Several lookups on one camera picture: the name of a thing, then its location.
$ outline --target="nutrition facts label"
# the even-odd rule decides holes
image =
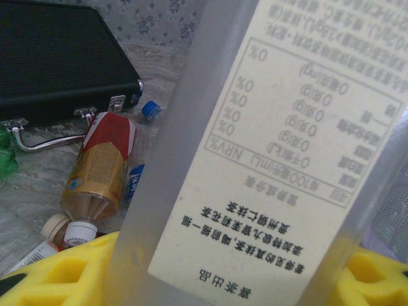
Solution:
[[[259,1],[151,275],[217,306],[296,305],[407,106],[400,6]]]
[[[281,66],[291,69],[282,74]],[[278,73],[279,80],[268,78],[270,73]],[[282,100],[278,81],[285,83],[290,100]],[[353,101],[361,92],[369,103]],[[266,180],[346,207],[402,105],[339,72],[251,38],[205,148]],[[254,108],[256,122],[245,116]],[[328,137],[330,142],[322,145]],[[354,145],[344,150],[344,143]],[[316,150],[326,150],[324,159]]]

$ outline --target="floral patterned fabric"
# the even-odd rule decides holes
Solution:
[[[45,1],[92,6],[118,41],[188,47],[208,0]]]

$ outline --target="briefcase latch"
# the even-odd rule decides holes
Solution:
[[[126,96],[115,96],[111,97],[109,101],[108,112],[119,113],[125,104]]]

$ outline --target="yellow sponge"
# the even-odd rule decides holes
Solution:
[[[101,237],[7,275],[0,280],[0,294],[7,288],[4,284],[10,289],[0,297],[0,306],[105,306],[102,279],[117,235]],[[408,306],[408,266],[359,249],[326,306]]]

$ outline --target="blue label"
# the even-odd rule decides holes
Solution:
[[[134,167],[129,174],[129,191],[127,192],[127,199],[130,201],[135,194],[136,187],[138,187],[140,175],[142,175],[145,165],[140,164],[137,167]]]

